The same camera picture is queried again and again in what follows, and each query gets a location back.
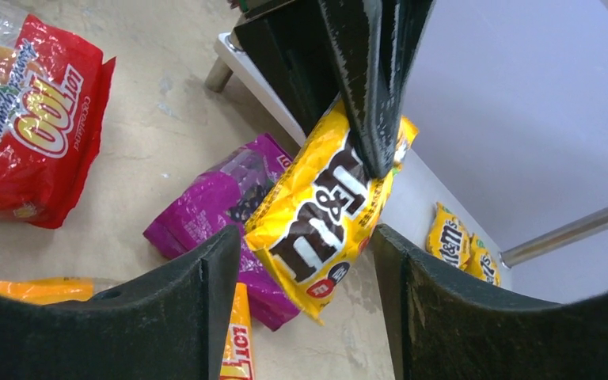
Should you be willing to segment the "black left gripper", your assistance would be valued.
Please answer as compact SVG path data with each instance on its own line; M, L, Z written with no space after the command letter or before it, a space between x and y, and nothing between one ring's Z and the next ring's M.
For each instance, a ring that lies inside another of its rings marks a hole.
M393 166L402 97L433 5L242 1L245 21L234 31L304 133L313 130L340 87L355 148L368 174L383 178Z

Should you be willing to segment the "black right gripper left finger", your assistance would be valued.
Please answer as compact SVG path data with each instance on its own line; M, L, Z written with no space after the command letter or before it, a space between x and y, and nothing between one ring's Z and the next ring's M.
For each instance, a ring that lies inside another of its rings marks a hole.
M234 300L240 233L85 302L0 296L0 379L216 379Z

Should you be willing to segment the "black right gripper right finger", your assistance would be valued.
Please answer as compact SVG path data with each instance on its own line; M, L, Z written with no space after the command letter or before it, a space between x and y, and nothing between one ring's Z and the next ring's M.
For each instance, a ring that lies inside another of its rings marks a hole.
M608 379L608 293L558 304L505 290L390 226L370 240L397 379Z

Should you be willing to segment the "yellow M&M candy bag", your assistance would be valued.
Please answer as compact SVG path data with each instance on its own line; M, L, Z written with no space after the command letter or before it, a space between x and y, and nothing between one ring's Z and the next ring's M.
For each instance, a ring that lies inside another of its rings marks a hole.
M470 234L461 219L442 203L436 203L435 218L426 238L432 256L465 270L470 259Z

